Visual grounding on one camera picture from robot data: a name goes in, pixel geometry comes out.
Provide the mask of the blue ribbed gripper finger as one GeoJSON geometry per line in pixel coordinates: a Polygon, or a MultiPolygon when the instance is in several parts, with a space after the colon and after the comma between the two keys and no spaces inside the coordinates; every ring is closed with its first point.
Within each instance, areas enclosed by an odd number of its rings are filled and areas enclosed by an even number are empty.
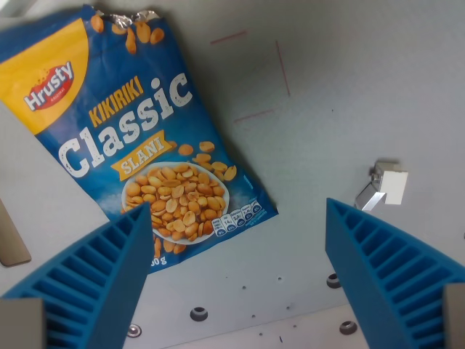
{"type": "Polygon", "coordinates": [[[444,348],[442,294],[464,267],[370,214],[326,201],[325,251],[370,348],[444,348]]]}
{"type": "Polygon", "coordinates": [[[47,348],[122,348],[152,257],[143,204],[62,250],[1,299],[43,301],[47,348]]]}

